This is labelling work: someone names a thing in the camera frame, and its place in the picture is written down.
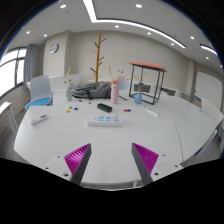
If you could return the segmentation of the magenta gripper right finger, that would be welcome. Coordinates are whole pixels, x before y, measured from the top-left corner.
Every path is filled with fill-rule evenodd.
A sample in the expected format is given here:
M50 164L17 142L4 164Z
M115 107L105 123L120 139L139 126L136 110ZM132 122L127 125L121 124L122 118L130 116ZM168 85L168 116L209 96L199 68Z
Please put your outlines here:
M144 185L153 182L151 177L152 170L159 158L159 155L144 146L133 143L131 153L140 173Z

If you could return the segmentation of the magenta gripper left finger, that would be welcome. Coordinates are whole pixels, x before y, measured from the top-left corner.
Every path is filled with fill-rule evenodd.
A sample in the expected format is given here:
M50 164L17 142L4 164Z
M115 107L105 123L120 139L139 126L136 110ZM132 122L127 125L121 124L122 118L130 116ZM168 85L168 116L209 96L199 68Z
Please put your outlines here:
M88 143L73 152L67 154L64 160L71 171L71 181L77 185L81 183L88 161L90 159L92 150L91 144Z

